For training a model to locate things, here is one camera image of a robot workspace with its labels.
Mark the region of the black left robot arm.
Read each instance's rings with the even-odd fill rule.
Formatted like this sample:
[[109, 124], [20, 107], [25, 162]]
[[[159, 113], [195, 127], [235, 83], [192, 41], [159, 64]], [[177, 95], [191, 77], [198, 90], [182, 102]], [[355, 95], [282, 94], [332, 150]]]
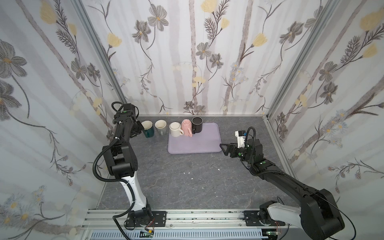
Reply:
[[154, 217], [137, 178], [138, 159], [130, 144], [130, 139], [144, 130], [138, 121], [139, 109], [121, 102], [113, 102], [112, 108], [116, 112], [113, 119], [116, 130], [110, 145], [103, 147], [104, 160], [109, 174], [121, 183], [131, 204], [125, 226], [149, 225]]

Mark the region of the black ceramic mug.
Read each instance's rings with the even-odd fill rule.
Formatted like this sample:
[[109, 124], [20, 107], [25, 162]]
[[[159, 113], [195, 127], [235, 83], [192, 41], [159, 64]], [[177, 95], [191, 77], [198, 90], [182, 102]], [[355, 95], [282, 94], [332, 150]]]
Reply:
[[192, 133], [198, 134], [203, 130], [203, 119], [201, 117], [194, 117], [192, 119]]

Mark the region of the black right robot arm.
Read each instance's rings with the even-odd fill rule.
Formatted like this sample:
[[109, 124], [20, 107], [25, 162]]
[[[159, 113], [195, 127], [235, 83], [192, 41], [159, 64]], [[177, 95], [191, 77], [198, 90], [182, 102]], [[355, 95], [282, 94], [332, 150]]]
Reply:
[[239, 158], [247, 163], [248, 171], [265, 180], [291, 197], [298, 207], [269, 201], [260, 205], [259, 220], [263, 224], [284, 222], [301, 228], [313, 240], [325, 240], [345, 228], [334, 196], [327, 190], [317, 190], [283, 172], [264, 158], [259, 140], [238, 147], [237, 144], [220, 144], [225, 156]]

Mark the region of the grey ceramic mug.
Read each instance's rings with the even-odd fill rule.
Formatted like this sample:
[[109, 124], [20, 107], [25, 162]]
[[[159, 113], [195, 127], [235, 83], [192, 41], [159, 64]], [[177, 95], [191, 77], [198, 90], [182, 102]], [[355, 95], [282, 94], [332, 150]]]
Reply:
[[167, 122], [165, 120], [156, 121], [155, 128], [160, 136], [166, 136], [168, 134]]

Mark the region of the dark green ceramic mug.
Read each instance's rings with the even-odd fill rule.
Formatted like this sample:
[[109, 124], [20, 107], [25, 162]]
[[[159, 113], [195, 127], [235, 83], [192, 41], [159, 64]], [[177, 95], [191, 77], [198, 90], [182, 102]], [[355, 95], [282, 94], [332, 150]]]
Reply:
[[143, 133], [145, 135], [146, 138], [152, 138], [155, 134], [155, 130], [154, 130], [154, 125], [153, 125], [153, 122], [151, 121], [143, 121], [142, 122], [142, 126], [143, 126]]

